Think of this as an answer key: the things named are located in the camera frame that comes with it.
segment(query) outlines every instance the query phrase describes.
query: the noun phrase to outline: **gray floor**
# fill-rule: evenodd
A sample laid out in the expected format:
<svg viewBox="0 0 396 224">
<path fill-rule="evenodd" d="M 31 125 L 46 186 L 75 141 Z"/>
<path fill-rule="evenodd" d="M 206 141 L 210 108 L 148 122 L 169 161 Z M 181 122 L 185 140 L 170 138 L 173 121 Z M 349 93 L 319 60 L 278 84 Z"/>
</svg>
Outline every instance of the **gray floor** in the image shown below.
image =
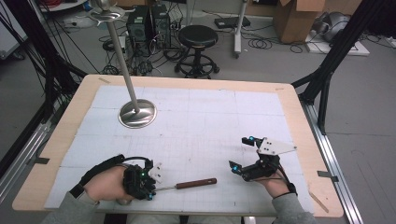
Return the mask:
<svg viewBox="0 0 396 224">
<path fill-rule="evenodd" d="M 214 27 L 216 16 L 194 18 L 193 23 Z M 268 19 L 251 18 L 251 28 L 270 24 Z M 274 37 L 273 28 L 257 34 Z M 77 45 L 102 70 L 106 53 L 98 38 L 107 30 L 81 29 L 70 34 Z M 75 66 L 96 73 L 71 41 L 65 40 L 67 51 Z M 396 101 L 396 51 L 363 40 L 369 57 L 347 56 L 336 70 L 330 89 L 326 130 L 334 153 L 343 170 L 346 182 L 365 223 L 394 223 L 396 220 L 396 161 L 394 146 Z M 220 67 L 213 79 L 291 83 L 314 72 L 325 55 L 293 53 L 290 46 L 273 45 L 270 49 L 253 49 L 243 40 L 239 59 L 233 56 L 233 33 L 219 34 L 219 43 L 205 51 Z M 174 63 L 159 67 L 149 76 L 182 77 L 174 72 Z M 43 102 L 43 91 L 29 60 L 7 60 L 0 63 L 0 158 L 13 144 Z M 12 191 L 0 205 L 2 223 L 37 223 L 45 213 L 17 212 L 12 201 L 28 175 L 27 166 Z M 94 223 L 100 223 L 98 215 Z M 258 223 L 272 219 L 258 218 Z M 344 217 L 319 218 L 319 223 L 347 223 Z"/>
</svg>

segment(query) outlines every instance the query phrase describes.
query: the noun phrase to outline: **round metal base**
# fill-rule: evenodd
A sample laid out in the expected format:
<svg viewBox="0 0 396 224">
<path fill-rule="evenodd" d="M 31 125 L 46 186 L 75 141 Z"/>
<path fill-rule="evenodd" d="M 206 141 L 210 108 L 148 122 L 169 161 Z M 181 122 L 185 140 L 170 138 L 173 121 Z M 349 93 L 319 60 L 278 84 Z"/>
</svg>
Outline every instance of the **round metal base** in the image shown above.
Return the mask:
<svg viewBox="0 0 396 224">
<path fill-rule="evenodd" d="M 128 102 L 120 109 L 119 120 L 127 128 L 143 128 L 154 121 L 157 116 L 157 108 L 148 101 L 137 99 L 137 105 L 140 108 L 139 113 L 134 112 L 132 102 Z"/>
<path fill-rule="evenodd" d="M 93 21 L 118 21 L 125 15 L 125 11 L 120 7 L 111 7 L 109 10 L 94 8 L 88 12 L 88 16 Z"/>
</svg>

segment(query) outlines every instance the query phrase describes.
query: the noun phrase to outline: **sleeve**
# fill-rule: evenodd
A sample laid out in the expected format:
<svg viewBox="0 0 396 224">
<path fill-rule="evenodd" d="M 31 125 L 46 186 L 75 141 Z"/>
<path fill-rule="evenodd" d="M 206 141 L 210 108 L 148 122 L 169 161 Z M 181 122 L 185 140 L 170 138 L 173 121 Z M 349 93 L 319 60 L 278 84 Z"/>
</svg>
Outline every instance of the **sleeve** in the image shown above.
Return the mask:
<svg viewBox="0 0 396 224">
<path fill-rule="evenodd" d="M 274 224 L 316 224 L 312 214 L 305 212 L 294 193 L 282 195 L 273 199 L 273 206 L 277 212 Z"/>
<path fill-rule="evenodd" d="M 88 224 L 97 207 L 98 205 L 81 202 L 67 192 L 61 206 L 49 213 L 41 224 Z"/>
</svg>

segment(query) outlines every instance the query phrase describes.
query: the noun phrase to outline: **screwdriver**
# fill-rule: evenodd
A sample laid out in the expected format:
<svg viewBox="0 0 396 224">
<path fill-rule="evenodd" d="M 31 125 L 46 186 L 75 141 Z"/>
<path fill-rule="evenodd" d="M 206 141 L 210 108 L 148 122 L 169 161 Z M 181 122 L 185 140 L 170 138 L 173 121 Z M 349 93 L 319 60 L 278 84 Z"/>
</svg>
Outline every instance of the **screwdriver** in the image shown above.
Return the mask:
<svg viewBox="0 0 396 224">
<path fill-rule="evenodd" d="M 212 184 L 216 184 L 216 183 L 218 183 L 218 180 L 216 178 L 209 178 L 209 179 L 202 179 L 202 180 L 178 183 L 175 186 L 155 189 L 154 191 L 164 190 L 164 189 L 188 189 L 188 188 L 195 188 L 195 187 L 200 187 L 200 186 L 205 186 L 205 185 L 212 185 Z"/>
</svg>

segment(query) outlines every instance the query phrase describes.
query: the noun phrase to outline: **black stool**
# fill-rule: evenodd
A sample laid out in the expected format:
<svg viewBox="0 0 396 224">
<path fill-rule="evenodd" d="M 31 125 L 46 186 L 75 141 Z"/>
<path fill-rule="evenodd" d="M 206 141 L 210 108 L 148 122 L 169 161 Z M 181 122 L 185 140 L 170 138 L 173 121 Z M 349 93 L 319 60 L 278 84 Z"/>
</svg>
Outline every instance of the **black stool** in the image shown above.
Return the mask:
<svg viewBox="0 0 396 224">
<path fill-rule="evenodd" d="M 219 72 L 219 67 L 209 57 L 201 54 L 206 48 L 210 48 L 218 42 L 218 34 L 207 26 L 189 25 L 184 27 L 178 33 L 178 40 L 187 48 L 185 55 L 178 61 L 175 66 L 175 72 L 181 71 L 185 77 L 210 77 L 210 73 Z M 189 54 L 190 49 L 194 49 L 195 53 Z M 189 57 L 194 57 L 192 63 L 186 62 Z M 208 63 L 201 63 L 201 58 L 209 60 Z"/>
</svg>

